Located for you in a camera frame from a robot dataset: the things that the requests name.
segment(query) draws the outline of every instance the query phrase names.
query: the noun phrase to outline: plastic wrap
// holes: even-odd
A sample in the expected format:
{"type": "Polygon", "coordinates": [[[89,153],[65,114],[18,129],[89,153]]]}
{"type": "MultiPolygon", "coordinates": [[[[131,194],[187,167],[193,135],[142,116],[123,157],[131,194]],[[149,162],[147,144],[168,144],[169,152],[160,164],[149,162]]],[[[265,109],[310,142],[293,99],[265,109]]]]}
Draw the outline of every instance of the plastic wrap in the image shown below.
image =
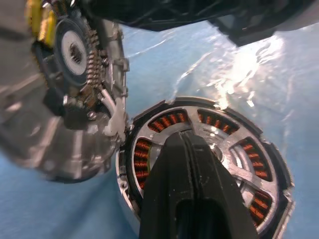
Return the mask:
{"type": "MultiPolygon", "coordinates": [[[[284,238],[317,238],[319,25],[241,48],[207,22],[160,33],[124,28],[124,36],[129,115],[182,95],[239,111],[277,145],[294,175],[297,205],[284,238]]],[[[0,37],[2,87],[36,73],[28,46],[28,39],[0,37]]],[[[118,203],[114,167],[87,182],[61,185],[1,156],[0,189],[0,238],[136,238],[118,203]]]]}

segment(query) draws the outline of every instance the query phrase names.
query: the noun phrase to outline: copper coil winding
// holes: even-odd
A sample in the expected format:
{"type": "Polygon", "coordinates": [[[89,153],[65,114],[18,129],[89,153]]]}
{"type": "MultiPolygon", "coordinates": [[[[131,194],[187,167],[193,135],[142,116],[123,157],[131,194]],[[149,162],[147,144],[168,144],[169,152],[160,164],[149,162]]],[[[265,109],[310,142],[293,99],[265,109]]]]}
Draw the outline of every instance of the copper coil winding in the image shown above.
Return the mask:
{"type": "Polygon", "coordinates": [[[253,162],[253,167],[264,167],[262,162],[253,162]]]}
{"type": "Polygon", "coordinates": [[[173,124],[176,124],[177,123],[177,118],[175,115],[169,115],[168,116],[170,118],[170,120],[173,122],[173,124]]]}
{"type": "Polygon", "coordinates": [[[206,124],[210,124],[210,123],[211,123],[211,120],[212,120],[211,116],[207,116],[206,124]]]}
{"type": "Polygon", "coordinates": [[[262,177],[262,178],[267,178],[268,177],[268,174],[265,171],[255,171],[255,174],[258,177],[262,177]]]}
{"type": "Polygon", "coordinates": [[[135,157],[139,157],[139,158],[147,159],[147,158],[148,158],[148,152],[135,151],[135,152],[134,152],[134,156],[135,156],[135,157]]]}
{"type": "Polygon", "coordinates": [[[181,122],[185,122],[185,117],[184,117],[184,114],[183,114],[183,113],[178,113],[177,115],[178,115],[179,120],[180,120],[181,122]]]}
{"type": "Polygon", "coordinates": [[[250,206],[250,212],[252,214],[254,214],[255,216],[257,216],[259,219],[263,219],[264,215],[255,207],[250,206]]]}
{"type": "Polygon", "coordinates": [[[163,124],[165,125],[166,128],[171,126],[171,123],[169,122],[169,120],[165,116],[163,118],[161,118],[161,121],[163,122],[163,124]]]}
{"type": "Polygon", "coordinates": [[[147,168],[148,163],[147,162],[134,162],[134,167],[136,168],[147,168]]]}
{"type": "Polygon", "coordinates": [[[250,159],[256,159],[256,158],[259,158],[259,155],[257,153],[250,153],[250,154],[248,154],[248,157],[250,159]]]}
{"type": "Polygon", "coordinates": [[[157,128],[160,132],[161,132],[163,129],[165,129],[164,126],[163,126],[160,122],[158,122],[158,121],[153,122],[153,126],[154,126],[155,128],[157,128]]]}
{"type": "Polygon", "coordinates": [[[144,186],[145,186],[145,183],[144,183],[144,182],[139,183],[139,185],[140,185],[140,188],[141,188],[141,189],[144,189],[144,186]]]}
{"type": "Polygon", "coordinates": [[[153,131],[155,131],[155,132],[159,132],[159,130],[157,129],[157,128],[155,128],[155,127],[153,127],[153,126],[151,126],[151,125],[149,125],[149,128],[150,128],[150,130],[153,130],[153,131]]]}
{"type": "Polygon", "coordinates": [[[215,125],[214,125],[216,128],[219,128],[220,127],[220,120],[218,119],[218,120],[216,120],[216,122],[215,122],[215,125]]]}
{"type": "Polygon", "coordinates": [[[251,144],[247,144],[247,145],[243,146],[243,148],[245,151],[249,151],[249,150],[252,150],[254,147],[251,144]]]}
{"type": "Polygon", "coordinates": [[[258,206],[260,206],[261,208],[263,208],[263,209],[267,209],[267,208],[268,208],[267,204],[264,203],[263,201],[261,201],[261,200],[258,199],[258,198],[255,198],[254,202],[255,202],[258,206]]]}
{"type": "Polygon", "coordinates": [[[136,147],[144,149],[146,151],[148,151],[150,149],[150,145],[144,141],[138,141],[136,143],[136,147]]]}
{"type": "Polygon", "coordinates": [[[204,119],[203,119],[203,115],[202,115],[202,114],[198,114],[198,117],[199,117],[199,120],[200,120],[201,122],[203,122],[203,121],[204,121],[204,119]]]}
{"type": "Polygon", "coordinates": [[[226,133],[228,130],[229,130],[229,125],[226,124],[223,128],[223,131],[226,133]]]}
{"type": "Polygon", "coordinates": [[[136,177],[137,179],[142,179],[142,178],[146,178],[149,173],[147,171],[144,171],[144,172],[136,172],[136,177]]]}

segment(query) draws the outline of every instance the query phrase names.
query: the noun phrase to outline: blue surface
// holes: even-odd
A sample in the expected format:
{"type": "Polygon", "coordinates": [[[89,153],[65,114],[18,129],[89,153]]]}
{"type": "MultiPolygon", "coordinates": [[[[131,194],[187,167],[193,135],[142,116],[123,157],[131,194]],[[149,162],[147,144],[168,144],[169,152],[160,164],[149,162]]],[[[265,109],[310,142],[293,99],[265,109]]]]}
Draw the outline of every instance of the blue surface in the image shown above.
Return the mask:
{"type": "MultiPolygon", "coordinates": [[[[318,238],[319,25],[235,48],[208,23],[161,33],[124,28],[128,113],[162,99],[204,96],[264,130],[295,177],[285,238],[318,238]]],[[[117,200],[114,168],[75,185],[0,160],[0,239],[135,239],[117,200]]]]}

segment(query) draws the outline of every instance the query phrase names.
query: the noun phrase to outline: white disc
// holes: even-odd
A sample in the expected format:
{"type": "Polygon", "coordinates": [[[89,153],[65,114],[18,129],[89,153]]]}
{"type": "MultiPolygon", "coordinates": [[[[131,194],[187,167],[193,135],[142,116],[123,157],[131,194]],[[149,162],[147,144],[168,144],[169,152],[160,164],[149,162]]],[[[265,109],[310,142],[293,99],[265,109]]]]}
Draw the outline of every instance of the white disc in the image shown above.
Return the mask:
{"type": "Polygon", "coordinates": [[[65,64],[75,75],[82,75],[86,69],[86,50],[81,38],[74,31],[67,31],[62,37],[62,55],[65,64]],[[76,62],[72,58],[71,46],[80,52],[80,59],[76,62]]]}

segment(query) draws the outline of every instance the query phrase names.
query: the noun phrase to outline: black plastic part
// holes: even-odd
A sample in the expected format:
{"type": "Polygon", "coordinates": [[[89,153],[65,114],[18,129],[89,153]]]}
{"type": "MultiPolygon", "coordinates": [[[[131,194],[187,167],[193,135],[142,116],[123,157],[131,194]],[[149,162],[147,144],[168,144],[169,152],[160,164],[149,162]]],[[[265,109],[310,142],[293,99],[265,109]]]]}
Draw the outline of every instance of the black plastic part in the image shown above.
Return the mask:
{"type": "Polygon", "coordinates": [[[208,20],[237,46],[268,38],[314,0],[82,0],[91,15],[162,31],[208,20]]]}
{"type": "Polygon", "coordinates": [[[223,16],[240,0],[82,0],[91,14],[152,31],[223,16]]]}
{"type": "Polygon", "coordinates": [[[205,140],[165,142],[145,184],[140,239],[256,239],[240,190],[205,140]]]}

